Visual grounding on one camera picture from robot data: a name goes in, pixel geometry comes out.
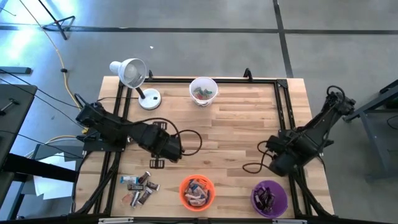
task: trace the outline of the purple bowl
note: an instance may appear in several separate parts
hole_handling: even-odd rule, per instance
[[[269,213],[266,213],[256,207],[254,202],[254,191],[258,190],[260,187],[269,187],[269,190],[275,195],[274,205]],[[264,180],[256,185],[256,187],[251,191],[251,204],[253,208],[263,217],[267,218],[277,218],[283,214],[287,209],[287,195],[282,186],[277,182],[272,180]]]

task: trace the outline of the lamp base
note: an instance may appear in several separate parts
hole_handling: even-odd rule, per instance
[[[162,97],[160,96],[159,91],[155,89],[146,89],[143,93],[145,95],[145,99],[140,97],[138,98],[138,102],[145,110],[154,110],[162,102]]]

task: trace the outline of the lamp shade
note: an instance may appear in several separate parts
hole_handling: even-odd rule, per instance
[[[121,82],[129,88],[140,87],[147,73],[144,61],[138,58],[130,58],[123,62],[112,62],[109,69],[115,75],[118,75]]]

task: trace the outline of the white paper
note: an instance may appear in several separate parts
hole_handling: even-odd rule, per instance
[[[65,162],[64,158],[61,157],[63,156],[63,153],[58,153],[57,155],[60,156],[48,157],[46,159],[42,159],[41,162],[75,170],[76,161]],[[34,183],[36,196],[44,194],[44,199],[67,197],[72,194],[72,182],[34,176]]]
[[[40,160],[40,162],[44,162],[46,164],[59,164],[61,162],[64,162],[63,152],[57,153],[56,155],[59,156],[50,156],[48,158]],[[47,184],[51,183],[51,179],[44,178],[44,177],[39,177],[39,176],[33,176],[34,179],[34,184],[35,184],[35,191],[36,191],[36,196],[42,195],[45,191],[48,191],[48,189],[53,188],[53,186],[49,186]]]
[[[66,169],[75,170],[76,161],[64,162],[60,166]],[[43,200],[72,196],[73,182],[57,180],[56,188],[44,192]]]

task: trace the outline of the yellow cable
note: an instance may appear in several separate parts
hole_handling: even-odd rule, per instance
[[[21,4],[25,7],[25,9],[27,10],[27,12],[33,17],[33,19],[36,21],[37,25],[39,25],[39,27],[40,27],[40,28],[42,29],[42,31],[45,33],[45,35],[47,36],[47,38],[49,38],[51,44],[54,46],[55,51],[57,52],[57,55],[58,55],[58,58],[60,59],[62,68],[65,69],[65,66],[63,65],[63,60],[62,60],[61,54],[60,54],[60,52],[59,52],[57,46],[55,45],[55,43],[52,41],[51,37],[48,35],[48,33],[45,31],[45,29],[39,24],[39,22],[37,21],[37,19],[33,16],[33,14],[32,14],[32,13],[29,11],[29,9],[25,6],[25,4],[22,2],[22,0],[19,0],[19,1],[20,1]],[[76,106],[79,108],[79,111],[80,111],[80,110],[81,110],[81,109],[80,109],[80,105],[77,103],[75,97],[73,97],[73,95],[72,95],[72,92],[69,90],[68,81],[67,81],[67,74],[66,74],[65,72],[62,72],[62,73],[63,73],[63,82],[64,82],[64,84],[65,84],[65,88],[67,89],[67,92],[69,93],[70,98],[72,98],[73,102],[75,102]]]
[[[50,141],[56,140],[56,139],[60,139],[60,138],[75,138],[76,136],[72,136],[72,135],[63,135],[63,136],[57,136],[54,137],[50,140],[48,140],[47,142],[45,142],[45,144],[48,144]]]
[[[51,141],[56,140],[56,139],[60,139],[60,138],[75,138],[75,137],[76,137],[76,136],[72,136],[72,135],[57,136],[57,137],[54,137],[54,138],[48,140],[48,141],[45,142],[44,144],[48,144],[48,143],[50,143]],[[29,153],[27,153],[27,154],[25,155],[25,157],[26,157],[26,158],[31,158],[31,157],[33,156],[33,153],[34,153],[34,150],[32,150],[32,151],[30,151]]]

